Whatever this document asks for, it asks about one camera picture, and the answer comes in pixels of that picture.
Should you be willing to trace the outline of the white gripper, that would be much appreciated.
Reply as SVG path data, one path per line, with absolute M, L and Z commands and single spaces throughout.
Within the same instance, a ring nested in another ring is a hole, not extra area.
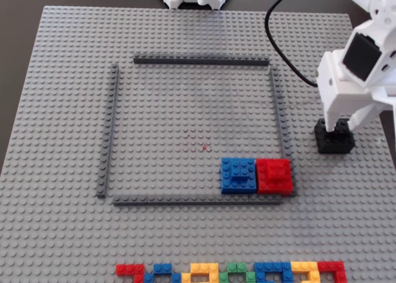
M 317 72 L 327 132 L 339 119 L 357 131 L 384 110 L 395 114 L 395 19 L 356 27 L 344 49 L 324 53 Z M 357 110 L 349 121 L 347 110 Z

